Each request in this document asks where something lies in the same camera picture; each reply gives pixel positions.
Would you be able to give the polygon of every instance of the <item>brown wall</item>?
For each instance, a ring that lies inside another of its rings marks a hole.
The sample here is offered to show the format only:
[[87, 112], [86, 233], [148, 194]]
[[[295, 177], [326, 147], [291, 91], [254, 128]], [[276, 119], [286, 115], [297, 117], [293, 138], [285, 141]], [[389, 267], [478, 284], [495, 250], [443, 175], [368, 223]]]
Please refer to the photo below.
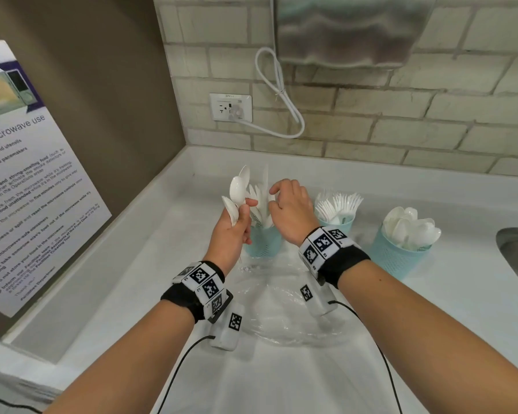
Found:
[[114, 217], [184, 146], [152, 0], [0, 0], [0, 39]]

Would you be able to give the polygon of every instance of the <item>plastic bag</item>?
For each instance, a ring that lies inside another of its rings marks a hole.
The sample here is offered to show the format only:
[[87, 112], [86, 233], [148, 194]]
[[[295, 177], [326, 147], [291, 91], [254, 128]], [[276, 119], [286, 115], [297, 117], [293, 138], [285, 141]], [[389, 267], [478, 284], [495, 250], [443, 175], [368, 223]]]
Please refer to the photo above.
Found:
[[307, 310], [299, 291], [305, 272], [302, 263], [280, 266], [271, 262], [233, 271], [227, 288], [246, 308], [242, 330], [279, 346], [322, 347], [347, 340], [351, 320], [346, 311], [336, 309], [315, 318]]

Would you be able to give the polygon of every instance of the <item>white cable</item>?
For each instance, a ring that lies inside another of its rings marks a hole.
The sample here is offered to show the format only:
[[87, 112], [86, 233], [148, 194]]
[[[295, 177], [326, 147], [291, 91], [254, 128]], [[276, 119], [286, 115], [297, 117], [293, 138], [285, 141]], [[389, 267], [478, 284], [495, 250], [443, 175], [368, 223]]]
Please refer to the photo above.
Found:
[[[275, 64], [275, 77], [276, 77], [276, 86], [272, 84], [261, 72], [261, 69], [259, 68], [259, 56], [263, 52], [268, 52], [272, 55], [272, 58], [274, 59]], [[282, 67], [280, 66], [280, 62], [278, 62], [278, 59], [276, 58], [276, 53], [269, 47], [263, 47], [260, 48], [257, 53], [255, 54], [255, 67], [257, 69], [257, 72], [263, 79], [265, 83], [276, 93], [276, 96], [280, 97], [282, 101], [286, 104], [286, 107], [290, 111], [292, 118], [299, 124], [301, 124], [301, 129], [298, 133], [295, 135], [284, 135], [283, 133], [273, 132], [269, 129], [265, 129], [261, 126], [257, 126], [256, 124], [249, 123], [248, 121], [245, 121], [243, 119], [237, 118], [232, 112], [230, 112], [230, 120], [233, 122], [237, 122], [239, 124], [245, 124], [246, 126], [250, 126], [252, 128], [258, 129], [262, 132], [269, 133], [270, 135], [278, 136], [279, 138], [286, 138], [286, 139], [294, 139], [301, 136], [301, 134], [305, 130], [305, 121], [303, 119], [302, 114], [297, 110], [297, 107], [292, 103], [290, 98], [288, 97], [288, 94], [286, 93], [286, 89], [284, 87], [284, 75], [282, 73]]]

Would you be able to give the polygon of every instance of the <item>wall socket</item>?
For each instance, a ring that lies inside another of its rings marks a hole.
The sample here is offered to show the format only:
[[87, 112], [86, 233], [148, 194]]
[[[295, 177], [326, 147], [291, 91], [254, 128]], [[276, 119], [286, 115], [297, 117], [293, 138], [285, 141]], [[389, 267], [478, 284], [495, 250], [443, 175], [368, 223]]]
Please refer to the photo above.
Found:
[[213, 120], [230, 122], [230, 113], [236, 118], [253, 122], [253, 104], [248, 94], [209, 93]]

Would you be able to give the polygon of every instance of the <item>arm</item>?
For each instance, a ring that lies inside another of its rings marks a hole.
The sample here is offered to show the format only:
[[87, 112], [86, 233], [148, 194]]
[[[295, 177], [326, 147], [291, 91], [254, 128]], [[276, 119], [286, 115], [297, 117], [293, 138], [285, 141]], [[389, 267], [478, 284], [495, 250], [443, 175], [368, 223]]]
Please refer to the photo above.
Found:
[[[257, 205], [251, 199], [247, 203]], [[228, 212], [222, 212], [203, 258], [225, 275], [236, 264], [242, 243], [251, 244], [248, 205], [240, 208], [234, 227]], [[148, 414], [194, 322], [187, 308], [160, 301], [57, 397], [46, 414]]]
[[[300, 246], [320, 224], [297, 180], [282, 180], [272, 220]], [[338, 288], [396, 371], [431, 413], [518, 413], [518, 369], [485, 341], [366, 260]]]

